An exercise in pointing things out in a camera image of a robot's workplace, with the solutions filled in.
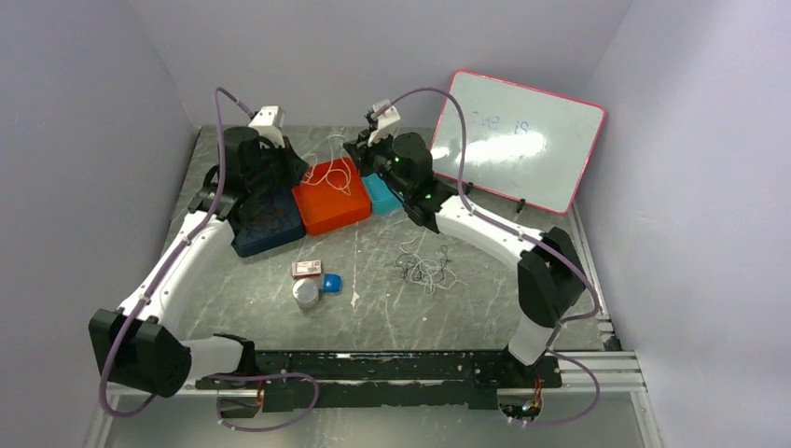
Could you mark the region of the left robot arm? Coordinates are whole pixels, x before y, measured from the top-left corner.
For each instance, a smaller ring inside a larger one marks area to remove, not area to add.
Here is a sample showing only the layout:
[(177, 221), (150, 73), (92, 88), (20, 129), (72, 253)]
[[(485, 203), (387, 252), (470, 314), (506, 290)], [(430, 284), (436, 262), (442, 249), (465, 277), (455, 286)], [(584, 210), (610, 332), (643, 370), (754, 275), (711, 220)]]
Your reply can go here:
[(287, 193), (308, 164), (276, 126), (229, 127), (222, 133), (224, 162), (213, 166), (187, 207), (181, 228), (142, 284), (114, 310), (98, 310), (89, 334), (104, 385), (110, 382), (167, 398), (184, 383), (221, 374), (244, 388), (258, 374), (255, 345), (219, 333), (181, 341), (174, 335), (192, 289), (232, 245), (242, 255), (262, 249), (253, 242), (267, 226), (269, 196)]

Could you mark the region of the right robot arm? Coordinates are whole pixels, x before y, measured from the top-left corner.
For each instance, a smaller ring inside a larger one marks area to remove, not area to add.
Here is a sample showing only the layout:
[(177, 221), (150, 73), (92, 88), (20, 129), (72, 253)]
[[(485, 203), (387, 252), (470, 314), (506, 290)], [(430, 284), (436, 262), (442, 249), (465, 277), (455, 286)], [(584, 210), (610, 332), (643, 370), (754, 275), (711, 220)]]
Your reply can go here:
[(420, 227), (468, 243), (517, 275), (520, 322), (507, 344), (506, 379), (528, 385), (538, 359), (557, 336), (562, 319), (586, 288), (586, 276), (569, 234), (557, 227), (520, 226), (472, 203), (463, 189), (441, 180), (417, 133), (370, 144), (368, 133), (343, 143), (360, 175), (375, 175)]

